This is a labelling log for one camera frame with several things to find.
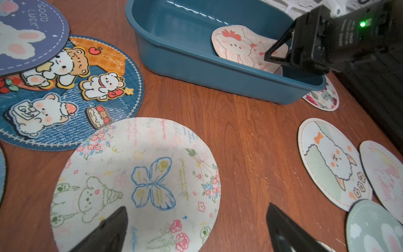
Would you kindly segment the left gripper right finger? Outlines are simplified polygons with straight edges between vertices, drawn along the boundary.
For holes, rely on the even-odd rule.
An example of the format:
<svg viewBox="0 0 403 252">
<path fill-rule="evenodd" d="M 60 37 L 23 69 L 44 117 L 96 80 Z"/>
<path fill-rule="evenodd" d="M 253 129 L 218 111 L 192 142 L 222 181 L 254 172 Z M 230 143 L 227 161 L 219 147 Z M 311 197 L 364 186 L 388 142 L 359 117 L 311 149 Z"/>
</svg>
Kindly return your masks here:
<svg viewBox="0 0 403 252">
<path fill-rule="evenodd" d="M 274 252 L 327 251 L 274 203 L 269 204 L 266 223 Z"/>
</svg>

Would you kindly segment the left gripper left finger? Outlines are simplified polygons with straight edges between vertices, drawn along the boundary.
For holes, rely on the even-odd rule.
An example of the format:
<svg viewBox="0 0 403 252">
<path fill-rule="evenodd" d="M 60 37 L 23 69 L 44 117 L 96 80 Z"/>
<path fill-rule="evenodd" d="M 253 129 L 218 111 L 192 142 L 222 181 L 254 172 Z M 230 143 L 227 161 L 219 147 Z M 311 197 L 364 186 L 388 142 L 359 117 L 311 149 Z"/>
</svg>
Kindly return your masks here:
<svg viewBox="0 0 403 252">
<path fill-rule="evenodd" d="M 71 252 L 121 252 L 128 228 L 125 206 L 118 208 L 79 242 Z"/>
</svg>

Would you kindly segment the peach bunny shaped coaster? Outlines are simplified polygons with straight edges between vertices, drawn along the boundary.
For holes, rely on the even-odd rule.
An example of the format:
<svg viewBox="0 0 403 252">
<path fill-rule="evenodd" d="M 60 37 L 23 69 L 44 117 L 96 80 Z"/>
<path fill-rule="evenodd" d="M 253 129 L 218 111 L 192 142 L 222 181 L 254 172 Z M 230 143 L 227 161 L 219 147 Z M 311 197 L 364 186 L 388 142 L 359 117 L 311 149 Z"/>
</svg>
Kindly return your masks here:
<svg viewBox="0 0 403 252">
<path fill-rule="evenodd" d="M 276 42 L 241 25 L 220 27 L 212 33 L 212 44 L 219 57 L 281 76 L 281 65 L 264 60 L 266 51 Z"/>
</svg>

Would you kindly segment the white butterfly coaster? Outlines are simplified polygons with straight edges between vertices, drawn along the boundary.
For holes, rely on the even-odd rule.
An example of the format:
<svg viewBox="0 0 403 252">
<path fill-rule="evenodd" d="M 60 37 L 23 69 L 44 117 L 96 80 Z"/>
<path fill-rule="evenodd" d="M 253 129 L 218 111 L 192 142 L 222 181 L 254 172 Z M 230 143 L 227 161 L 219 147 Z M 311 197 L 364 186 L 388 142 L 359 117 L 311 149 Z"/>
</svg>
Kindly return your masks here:
<svg viewBox="0 0 403 252">
<path fill-rule="evenodd" d="M 196 133 L 137 117 L 101 128 L 74 151 L 55 188 L 50 223 L 58 250 L 67 252 L 124 206 L 125 252 L 197 252 L 220 197 L 217 163 Z"/>
</svg>

